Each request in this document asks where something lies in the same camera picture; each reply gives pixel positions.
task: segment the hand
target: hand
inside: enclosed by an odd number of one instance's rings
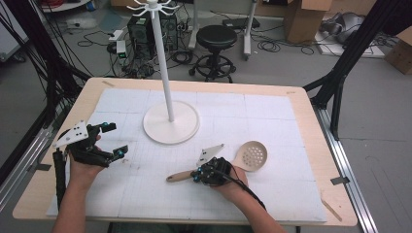
[[[101,172],[104,167],[97,165],[88,165],[80,163],[74,160],[71,153],[70,155],[70,181],[69,185],[74,185],[83,191],[88,191],[93,183],[97,174]]]
[[[230,171],[230,176],[235,180],[242,181],[246,186],[248,186],[248,179],[246,178],[245,171],[241,168],[233,166]],[[244,194],[249,195],[239,184],[234,182],[225,183],[220,186],[212,186],[213,189],[218,191],[224,198],[228,201],[235,203]]]

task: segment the black stool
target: black stool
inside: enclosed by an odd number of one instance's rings
[[[220,52],[234,45],[237,41],[237,34],[226,26],[210,25],[201,28],[197,32],[196,41],[212,54],[200,57],[193,68],[189,70],[189,74],[193,76],[195,70],[197,70],[199,74],[206,77],[205,82],[227,77],[229,82],[233,83],[230,73],[235,72],[236,67],[233,66],[229,59],[221,56]]]

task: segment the cardboard box flap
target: cardboard box flap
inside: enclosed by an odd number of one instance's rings
[[[332,0],[302,0],[302,9],[315,11],[329,11]]]
[[[412,26],[409,26],[401,33],[397,34],[397,37],[412,46]]]

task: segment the white pole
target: white pole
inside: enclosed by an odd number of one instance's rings
[[[175,116],[173,114],[172,97],[170,95],[169,77],[167,74],[166,66],[166,56],[164,55],[163,40],[161,39],[161,28],[160,28],[160,18],[158,16],[158,11],[154,13],[154,18],[152,18],[152,26],[154,29],[154,39],[155,47],[157,50],[158,63],[160,65],[160,75],[163,80],[164,97],[166,98],[167,113],[169,114],[169,121],[173,122]]]

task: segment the wooden table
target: wooden table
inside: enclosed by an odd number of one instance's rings
[[[354,226],[358,223],[358,219],[345,187],[343,184],[333,185],[330,181],[331,179],[339,177],[339,173],[334,164],[320,124],[312,109],[312,105],[303,88],[274,85],[198,82],[170,82],[170,87],[172,91],[241,93],[289,97],[327,216],[327,222],[316,224],[329,226]],[[65,129],[78,123],[79,118],[89,119],[105,88],[162,90],[162,83],[161,81],[92,78],[86,83],[85,88],[57,135],[60,135]],[[53,165],[53,151],[53,149],[48,150],[42,163]],[[46,212],[54,194],[54,168],[51,167],[49,171],[37,171],[20,197],[13,212],[14,217],[20,219],[54,219],[54,217],[46,216]],[[104,217],[93,219],[114,220],[113,218]]]

